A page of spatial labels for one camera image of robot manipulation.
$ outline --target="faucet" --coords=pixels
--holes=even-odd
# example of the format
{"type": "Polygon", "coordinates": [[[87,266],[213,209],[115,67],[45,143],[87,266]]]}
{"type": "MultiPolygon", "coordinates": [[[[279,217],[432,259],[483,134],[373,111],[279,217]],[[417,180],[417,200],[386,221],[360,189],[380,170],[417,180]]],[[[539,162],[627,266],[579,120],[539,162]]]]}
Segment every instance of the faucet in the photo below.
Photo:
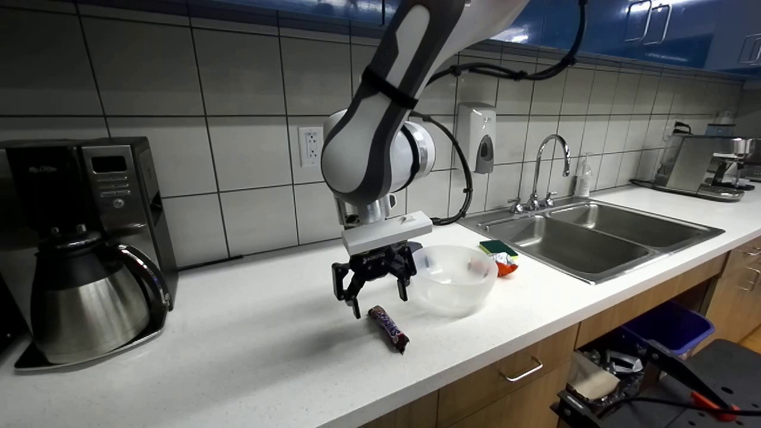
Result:
{"type": "Polygon", "coordinates": [[[535,168],[534,168],[534,187],[530,187],[530,196],[529,196],[529,207],[530,207],[530,209],[541,209],[541,207],[553,207],[553,203],[554,203],[554,201],[553,201],[553,193],[547,193],[544,200],[539,196],[539,183],[541,183],[541,170],[543,170],[543,150],[544,150],[544,145],[553,143],[553,139],[560,143],[561,150],[563,150],[563,175],[572,173],[572,162],[568,162],[572,150],[568,150],[566,137],[560,134],[560,133],[549,133],[549,134],[543,139],[541,150],[539,150],[539,164],[535,164],[535,168]]]}

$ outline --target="electrical outlet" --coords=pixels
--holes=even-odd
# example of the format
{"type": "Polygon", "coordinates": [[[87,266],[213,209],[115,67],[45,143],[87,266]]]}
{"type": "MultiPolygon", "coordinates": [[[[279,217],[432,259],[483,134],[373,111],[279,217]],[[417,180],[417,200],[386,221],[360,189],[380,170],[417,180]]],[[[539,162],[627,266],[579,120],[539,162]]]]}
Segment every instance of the electrical outlet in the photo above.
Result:
{"type": "Polygon", "coordinates": [[[319,168],[319,157],[324,151],[324,129],[303,125],[300,129],[303,168],[319,168]]]}

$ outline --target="white bowl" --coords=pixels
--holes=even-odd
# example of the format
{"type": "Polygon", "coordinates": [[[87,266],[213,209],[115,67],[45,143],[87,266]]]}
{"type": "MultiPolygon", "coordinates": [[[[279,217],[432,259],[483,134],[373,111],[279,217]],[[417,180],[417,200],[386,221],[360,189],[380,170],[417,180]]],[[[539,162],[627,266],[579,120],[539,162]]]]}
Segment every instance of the white bowl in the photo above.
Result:
{"type": "Polygon", "coordinates": [[[414,252],[414,264],[418,270],[412,281],[414,300],[448,315],[481,309],[497,277],[495,259],[471,247],[423,247],[414,252]]]}

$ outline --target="kitchen counter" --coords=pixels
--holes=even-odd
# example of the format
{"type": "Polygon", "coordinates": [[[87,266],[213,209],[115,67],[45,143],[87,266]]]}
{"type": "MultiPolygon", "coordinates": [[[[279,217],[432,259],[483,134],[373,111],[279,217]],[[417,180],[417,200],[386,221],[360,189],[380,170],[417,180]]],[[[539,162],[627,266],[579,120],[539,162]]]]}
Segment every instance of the kitchen counter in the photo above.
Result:
{"type": "MultiPolygon", "coordinates": [[[[329,266],[348,259],[341,241],[187,270],[166,329],[133,351],[81,371],[18,375],[18,344],[0,362],[0,426],[360,426],[761,236],[761,189],[737,203],[642,187],[594,200],[725,233],[602,284],[521,256],[467,319],[401,301],[390,277],[368,283],[361,306],[390,312],[412,337],[405,354],[336,301],[329,266]]],[[[461,225],[421,238],[479,239],[461,225]]]]}

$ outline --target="stainless steel carafe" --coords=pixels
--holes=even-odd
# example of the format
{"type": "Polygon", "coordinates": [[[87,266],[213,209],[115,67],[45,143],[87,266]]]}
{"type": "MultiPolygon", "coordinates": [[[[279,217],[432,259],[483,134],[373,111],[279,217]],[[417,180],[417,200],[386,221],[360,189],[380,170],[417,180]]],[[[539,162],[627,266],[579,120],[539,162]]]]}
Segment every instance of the stainless steel carafe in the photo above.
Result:
{"type": "Polygon", "coordinates": [[[41,244],[31,329],[50,364],[90,362],[163,328],[170,295],[159,268],[100,233],[41,244]]]}

